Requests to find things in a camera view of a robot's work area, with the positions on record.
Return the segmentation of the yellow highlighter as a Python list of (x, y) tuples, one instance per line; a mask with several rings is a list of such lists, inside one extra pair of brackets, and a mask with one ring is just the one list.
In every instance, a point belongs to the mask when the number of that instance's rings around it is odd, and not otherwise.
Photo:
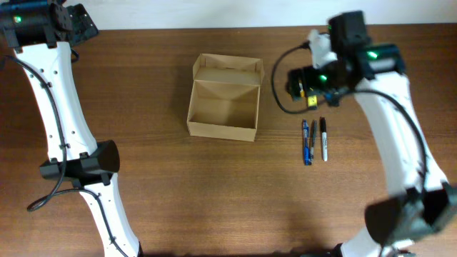
[(318, 97), (316, 95), (313, 95), (313, 96), (308, 96), (307, 97), (307, 103), (308, 103), (308, 107), (310, 109), (317, 109), (318, 107)]

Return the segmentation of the brown cardboard box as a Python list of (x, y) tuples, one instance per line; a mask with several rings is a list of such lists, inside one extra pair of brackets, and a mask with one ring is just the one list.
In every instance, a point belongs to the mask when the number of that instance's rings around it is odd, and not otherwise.
[(200, 54), (193, 65), (189, 134), (254, 141), (263, 76), (262, 59)]

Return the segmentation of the blue capped whiteboard marker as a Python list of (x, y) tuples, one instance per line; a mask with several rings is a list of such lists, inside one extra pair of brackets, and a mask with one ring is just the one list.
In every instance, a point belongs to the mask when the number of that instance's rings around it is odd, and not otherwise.
[(324, 98), (330, 107), (338, 107), (340, 105), (340, 95), (338, 93), (325, 93)]

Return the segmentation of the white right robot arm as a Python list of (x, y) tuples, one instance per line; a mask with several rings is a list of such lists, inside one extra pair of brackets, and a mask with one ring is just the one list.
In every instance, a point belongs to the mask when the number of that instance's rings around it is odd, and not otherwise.
[(288, 74), (294, 99), (321, 96), (337, 106), (355, 98), (366, 115), (386, 174), (388, 198), (367, 206), (364, 227), (329, 256), (407, 256), (408, 247), (456, 217), (456, 187), (434, 160), (413, 108), (406, 65), (394, 44), (374, 44), (362, 11), (328, 21), (302, 44), (312, 64)]

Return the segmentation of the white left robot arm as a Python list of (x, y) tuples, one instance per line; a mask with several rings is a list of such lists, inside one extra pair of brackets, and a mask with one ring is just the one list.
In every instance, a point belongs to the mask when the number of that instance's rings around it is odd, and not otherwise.
[(1, 35), (13, 61), (26, 73), (47, 137), (43, 178), (55, 180), (51, 192), (27, 206), (33, 212), (52, 198), (77, 192), (87, 203), (105, 256), (142, 256), (118, 184), (119, 151), (114, 141), (96, 141), (84, 118), (72, 72), (75, 46), (94, 38), (98, 28), (82, 4), (63, 1), (1, 3)]

